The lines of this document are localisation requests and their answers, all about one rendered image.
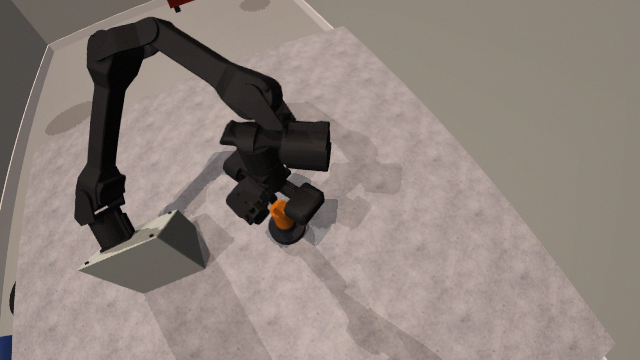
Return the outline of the black round pedestal with silver shaft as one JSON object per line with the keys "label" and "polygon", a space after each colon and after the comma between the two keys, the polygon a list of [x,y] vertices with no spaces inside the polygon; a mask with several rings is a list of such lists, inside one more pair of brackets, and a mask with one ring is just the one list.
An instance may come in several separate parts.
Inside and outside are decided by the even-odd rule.
{"label": "black round pedestal with silver shaft", "polygon": [[299,241],[304,235],[306,226],[300,226],[293,222],[290,228],[281,229],[276,224],[273,216],[269,220],[269,232],[273,239],[282,245],[291,245]]}

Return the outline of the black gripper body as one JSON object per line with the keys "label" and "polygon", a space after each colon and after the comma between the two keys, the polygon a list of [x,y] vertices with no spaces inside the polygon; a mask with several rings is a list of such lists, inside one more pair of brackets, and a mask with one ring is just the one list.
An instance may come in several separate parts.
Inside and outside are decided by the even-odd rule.
{"label": "black gripper body", "polygon": [[311,184],[306,182],[299,188],[286,180],[291,170],[284,167],[281,160],[274,168],[263,173],[252,172],[243,163],[236,149],[224,162],[223,169],[235,181],[243,179],[248,174],[254,181],[267,184],[273,193],[280,192],[288,197],[289,200],[283,209],[284,214],[300,226],[306,226],[325,202],[324,193]]}

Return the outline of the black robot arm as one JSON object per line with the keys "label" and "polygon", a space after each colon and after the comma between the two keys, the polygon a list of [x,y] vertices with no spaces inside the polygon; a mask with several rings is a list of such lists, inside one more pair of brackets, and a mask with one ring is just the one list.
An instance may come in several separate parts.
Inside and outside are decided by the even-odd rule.
{"label": "black robot arm", "polygon": [[[102,249],[131,239],[135,232],[122,212],[126,176],[115,165],[127,87],[142,61],[158,51],[209,83],[234,113],[252,122],[227,123],[221,145],[235,146],[245,167],[256,173],[274,168],[328,172],[330,123],[296,121],[272,77],[235,64],[181,31],[170,21],[147,17],[98,30],[88,39],[87,69],[94,82],[87,164],[76,184],[74,218],[86,224]],[[226,203],[249,225],[261,224],[277,201],[267,184],[248,174]],[[107,209],[94,212],[108,206]]]}

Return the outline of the orange knob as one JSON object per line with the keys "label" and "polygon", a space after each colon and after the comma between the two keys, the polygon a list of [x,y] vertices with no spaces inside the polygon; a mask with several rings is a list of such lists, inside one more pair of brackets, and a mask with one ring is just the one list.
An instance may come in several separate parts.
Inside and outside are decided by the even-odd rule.
{"label": "orange knob", "polygon": [[276,202],[274,202],[270,207],[271,207],[271,214],[276,222],[276,224],[278,225],[278,227],[280,227],[281,229],[286,229],[286,228],[290,228],[293,225],[293,222],[291,219],[289,219],[288,217],[286,217],[284,215],[284,207],[286,205],[286,201],[283,200],[277,200]]}

